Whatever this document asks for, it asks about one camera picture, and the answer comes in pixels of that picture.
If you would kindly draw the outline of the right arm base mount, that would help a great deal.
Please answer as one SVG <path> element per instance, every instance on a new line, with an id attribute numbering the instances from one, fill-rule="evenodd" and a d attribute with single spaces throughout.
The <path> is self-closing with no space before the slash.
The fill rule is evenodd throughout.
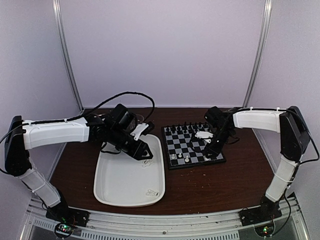
<path id="1" fill-rule="evenodd" d="M 263 211 L 261 206 L 244 208 L 239 212 L 239 218 L 243 227 L 268 222 L 281 216 L 282 212 L 280 209 L 269 212 Z"/>

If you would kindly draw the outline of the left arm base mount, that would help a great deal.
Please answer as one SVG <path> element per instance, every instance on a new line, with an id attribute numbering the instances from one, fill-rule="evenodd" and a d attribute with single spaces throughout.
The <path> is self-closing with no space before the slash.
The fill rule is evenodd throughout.
<path id="1" fill-rule="evenodd" d="M 76 227 L 86 227 L 90 213 L 86 210 L 75 208 L 48 208 L 45 217 L 64 224 Z"/>

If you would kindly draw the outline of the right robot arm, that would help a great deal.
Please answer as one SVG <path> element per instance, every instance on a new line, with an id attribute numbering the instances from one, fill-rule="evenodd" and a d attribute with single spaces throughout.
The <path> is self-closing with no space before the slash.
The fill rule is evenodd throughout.
<path id="1" fill-rule="evenodd" d="M 213 130 L 206 152 L 228 158 L 214 172 L 222 179 L 216 191 L 219 203 L 226 201 L 229 208 L 264 203 L 256 216 L 266 221 L 284 195 L 295 193 L 303 205 L 312 200 L 311 187 L 302 187 L 309 167 L 303 156 L 312 138 L 298 107 L 212 107 L 204 117 Z"/>

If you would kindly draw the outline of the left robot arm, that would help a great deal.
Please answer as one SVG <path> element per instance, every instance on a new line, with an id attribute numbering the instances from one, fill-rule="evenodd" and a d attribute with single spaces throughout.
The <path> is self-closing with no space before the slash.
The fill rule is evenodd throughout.
<path id="1" fill-rule="evenodd" d="M 149 145 L 141 140 L 154 128 L 152 122 L 138 123 L 137 116 L 118 104 L 106 114 L 84 114 L 69 119 L 23 120 L 15 116 L 4 141 L 4 173 L 22 181 L 61 222 L 72 218 L 63 194 L 49 183 L 31 157 L 52 157 L 66 143 L 102 142 L 112 144 L 118 153 L 142 161 L 153 157 Z"/>

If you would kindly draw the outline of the white chess bishop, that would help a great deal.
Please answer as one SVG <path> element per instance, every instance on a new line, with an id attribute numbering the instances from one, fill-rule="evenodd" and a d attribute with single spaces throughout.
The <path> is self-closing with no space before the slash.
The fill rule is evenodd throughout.
<path id="1" fill-rule="evenodd" d="M 189 158 L 188 155 L 184 158 L 184 162 L 185 162 L 185 163 L 189 163 L 189 162 L 190 162 L 190 158 Z"/>

